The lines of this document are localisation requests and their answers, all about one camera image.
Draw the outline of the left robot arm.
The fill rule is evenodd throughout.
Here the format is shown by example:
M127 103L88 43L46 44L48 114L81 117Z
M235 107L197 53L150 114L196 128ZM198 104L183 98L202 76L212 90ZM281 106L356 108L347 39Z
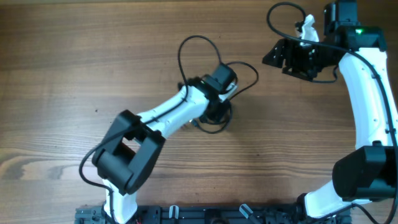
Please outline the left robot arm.
M93 154L107 189L104 212L116 223L127 223L137 212L137 191L149 178L165 140L185 123L207 116L219 121L228 97L237 89L233 69L219 64L211 75L179 83L179 91L156 108L119 113Z

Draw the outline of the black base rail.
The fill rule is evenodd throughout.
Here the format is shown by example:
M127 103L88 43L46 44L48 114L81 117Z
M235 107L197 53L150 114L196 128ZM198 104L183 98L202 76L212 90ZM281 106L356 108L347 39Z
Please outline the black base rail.
M294 204L279 204L265 207L170 207L138 206L137 212L127 223L132 224L184 224L184 223L352 223L350 211L345 211L325 220L299 220L300 209ZM76 224L112 223L103 206L77 208Z

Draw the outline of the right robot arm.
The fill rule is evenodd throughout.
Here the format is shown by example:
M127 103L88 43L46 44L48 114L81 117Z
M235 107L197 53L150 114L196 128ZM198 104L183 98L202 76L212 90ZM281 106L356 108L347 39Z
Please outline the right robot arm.
M355 150L335 163L332 179L298 200L298 218L321 222L352 208L391 199L387 217L397 210L397 109L387 74L387 46L378 27L362 26L356 1L339 0L323 10L324 36L304 14L296 36L281 34L263 57L284 74L316 82L326 67L345 80L356 127Z

